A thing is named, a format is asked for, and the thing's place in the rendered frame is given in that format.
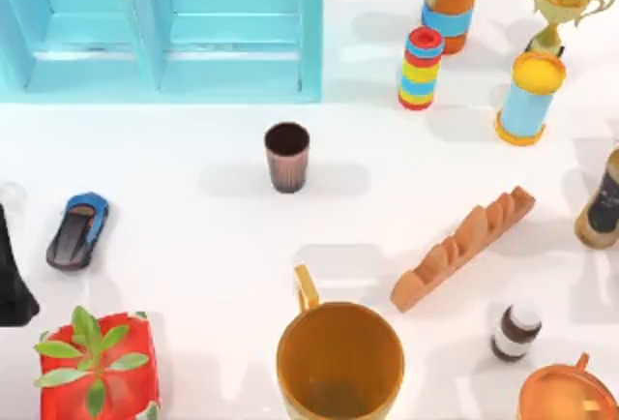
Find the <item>brown ribbed cup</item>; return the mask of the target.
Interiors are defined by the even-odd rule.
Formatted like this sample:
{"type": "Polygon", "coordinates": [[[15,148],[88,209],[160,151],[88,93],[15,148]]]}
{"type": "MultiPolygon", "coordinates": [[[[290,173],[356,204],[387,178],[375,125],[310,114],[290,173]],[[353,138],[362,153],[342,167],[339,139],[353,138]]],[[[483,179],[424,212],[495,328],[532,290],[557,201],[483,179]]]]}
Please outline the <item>brown ribbed cup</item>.
{"type": "Polygon", "coordinates": [[[273,187],[294,194],[306,183],[310,134],[295,122],[272,126],[264,136],[267,163],[273,187]]]}

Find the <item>striped stack of coloured rings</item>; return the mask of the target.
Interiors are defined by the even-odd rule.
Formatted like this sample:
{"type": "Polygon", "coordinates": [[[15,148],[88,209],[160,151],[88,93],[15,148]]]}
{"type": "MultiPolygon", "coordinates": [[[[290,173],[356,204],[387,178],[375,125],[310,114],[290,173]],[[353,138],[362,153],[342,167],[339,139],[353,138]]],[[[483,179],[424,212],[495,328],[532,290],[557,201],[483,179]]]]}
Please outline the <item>striped stack of coloured rings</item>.
{"type": "Polygon", "coordinates": [[[420,26],[408,35],[398,85],[405,108],[423,110],[432,104],[443,49],[443,37],[432,28],[420,26]]]}

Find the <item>long baguette bread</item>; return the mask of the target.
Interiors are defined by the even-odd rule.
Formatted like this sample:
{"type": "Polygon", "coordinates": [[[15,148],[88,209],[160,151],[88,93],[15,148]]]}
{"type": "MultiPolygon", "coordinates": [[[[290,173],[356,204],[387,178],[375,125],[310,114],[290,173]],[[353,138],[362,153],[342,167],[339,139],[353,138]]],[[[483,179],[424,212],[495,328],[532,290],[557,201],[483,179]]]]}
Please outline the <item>long baguette bread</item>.
{"type": "Polygon", "coordinates": [[[455,233],[434,245],[419,265],[404,272],[390,300],[405,313],[519,223],[536,199],[520,186],[503,193],[487,206],[477,205],[455,233]]]}

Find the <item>large golden mug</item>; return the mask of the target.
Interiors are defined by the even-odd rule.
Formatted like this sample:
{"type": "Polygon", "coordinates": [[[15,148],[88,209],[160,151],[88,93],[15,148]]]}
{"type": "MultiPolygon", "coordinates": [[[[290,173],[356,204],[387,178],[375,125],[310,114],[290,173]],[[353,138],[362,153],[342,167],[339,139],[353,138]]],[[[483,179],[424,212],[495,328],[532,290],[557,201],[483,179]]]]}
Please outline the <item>large golden mug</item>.
{"type": "Polygon", "coordinates": [[[393,327],[352,302],[326,302],[304,265],[294,268],[299,314],[277,349],[277,377],[290,420],[386,420],[405,358],[393,327]]]}

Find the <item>light blue rack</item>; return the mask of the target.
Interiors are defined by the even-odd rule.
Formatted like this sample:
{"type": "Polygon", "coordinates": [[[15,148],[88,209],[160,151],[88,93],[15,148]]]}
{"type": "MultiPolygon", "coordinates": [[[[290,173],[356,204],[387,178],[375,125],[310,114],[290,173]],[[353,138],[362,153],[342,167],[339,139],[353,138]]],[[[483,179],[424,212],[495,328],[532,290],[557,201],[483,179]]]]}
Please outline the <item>light blue rack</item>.
{"type": "Polygon", "coordinates": [[[0,0],[0,103],[302,103],[323,0],[0,0]]]}

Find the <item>orange and blue can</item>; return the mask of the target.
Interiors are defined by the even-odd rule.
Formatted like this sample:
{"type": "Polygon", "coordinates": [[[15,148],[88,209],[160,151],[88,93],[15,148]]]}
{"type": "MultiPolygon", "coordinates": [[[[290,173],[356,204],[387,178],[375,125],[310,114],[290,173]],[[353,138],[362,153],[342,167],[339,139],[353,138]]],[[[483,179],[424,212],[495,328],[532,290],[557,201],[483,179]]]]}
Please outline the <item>orange and blue can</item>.
{"type": "Polygon", "coordinates": [[[424,1],[422,23],[441,34],[444,54],[456,54],[464,48],[474,4],[475,0],[424,1]]]}

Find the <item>yellow and light blue can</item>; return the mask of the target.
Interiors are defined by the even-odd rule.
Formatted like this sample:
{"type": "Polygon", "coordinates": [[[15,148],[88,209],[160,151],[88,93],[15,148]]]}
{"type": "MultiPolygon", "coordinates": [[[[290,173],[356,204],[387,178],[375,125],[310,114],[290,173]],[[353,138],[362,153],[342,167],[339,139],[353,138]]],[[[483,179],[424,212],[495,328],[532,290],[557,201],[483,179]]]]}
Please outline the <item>yellow and light blue can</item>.
{"type": "Polygon", "coordinates": [[[521,53],[512,67],[512,83],[496,114],[495,131],[501,139],[528,146],[539,141],[554,94],[566,77],[563,62],[546,52],[521,53]]]}

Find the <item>blue and black toy car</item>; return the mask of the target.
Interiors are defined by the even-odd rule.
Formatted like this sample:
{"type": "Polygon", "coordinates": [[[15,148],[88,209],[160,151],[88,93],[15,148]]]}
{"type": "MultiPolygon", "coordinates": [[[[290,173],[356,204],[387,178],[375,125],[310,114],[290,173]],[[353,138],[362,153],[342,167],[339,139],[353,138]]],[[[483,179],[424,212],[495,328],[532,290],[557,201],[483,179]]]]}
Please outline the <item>blue and black toy car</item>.
{"type": "Polygon", "coordinates": [[[62,271],[87,267],[108,212],[108,201],[94,192],[72,196],[67,201],[58,230],[47,247],[47,264],[62,271]]]}

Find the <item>small brown and white jar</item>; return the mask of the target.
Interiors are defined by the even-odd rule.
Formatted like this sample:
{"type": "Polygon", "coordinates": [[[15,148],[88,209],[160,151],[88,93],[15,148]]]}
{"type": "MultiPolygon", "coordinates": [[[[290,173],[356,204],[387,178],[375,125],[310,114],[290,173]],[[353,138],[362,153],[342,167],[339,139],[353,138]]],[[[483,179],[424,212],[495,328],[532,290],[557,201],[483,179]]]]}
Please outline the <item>small brown and white jar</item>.
{"type": "Polygon", "coordinates": [[[515,362],[522,359],[542,329],[537,310],[525,303],[511,304],[502,314],[491,336],[490,347],[499,359],[515,362]]]}

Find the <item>red pot with green plant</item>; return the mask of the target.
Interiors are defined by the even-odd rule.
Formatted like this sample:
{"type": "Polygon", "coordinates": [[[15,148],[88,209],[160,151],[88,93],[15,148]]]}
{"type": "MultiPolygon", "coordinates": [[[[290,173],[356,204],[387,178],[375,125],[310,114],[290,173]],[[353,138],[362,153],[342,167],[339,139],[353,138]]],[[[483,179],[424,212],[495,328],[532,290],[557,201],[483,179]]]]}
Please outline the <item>red pot with green plant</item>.
{"type": "Polygon", "coordinates": [[[162,420],[157,357],[144,312],[101,318],[81,306],[41,334],[40,420],[162,420]]]}

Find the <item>dark and tan bottle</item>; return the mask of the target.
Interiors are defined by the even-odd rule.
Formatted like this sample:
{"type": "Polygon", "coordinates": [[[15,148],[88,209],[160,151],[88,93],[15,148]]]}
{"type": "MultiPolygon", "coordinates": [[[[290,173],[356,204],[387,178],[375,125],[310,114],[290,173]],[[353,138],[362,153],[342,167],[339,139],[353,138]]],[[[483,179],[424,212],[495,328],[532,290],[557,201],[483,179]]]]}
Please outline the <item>dark and tan bottle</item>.
{"type": "Polygon", "coordinates": [[[609,155],[598,189],[575,221],[575,235],[598,250],[619,241],[619,146],[609,155]]]}

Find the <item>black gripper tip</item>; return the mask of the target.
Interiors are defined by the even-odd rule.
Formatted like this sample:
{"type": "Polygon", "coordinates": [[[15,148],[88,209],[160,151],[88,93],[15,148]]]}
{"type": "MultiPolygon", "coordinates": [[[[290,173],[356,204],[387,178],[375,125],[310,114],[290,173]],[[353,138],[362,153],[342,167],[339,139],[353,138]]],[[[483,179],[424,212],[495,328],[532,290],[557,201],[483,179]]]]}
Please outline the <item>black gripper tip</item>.
{"type": "Polygon", "coordinates": [[[0,203],[0,328],[22,327],[40,312],[40,305],[16,266],[5,211],[0,203]]]}

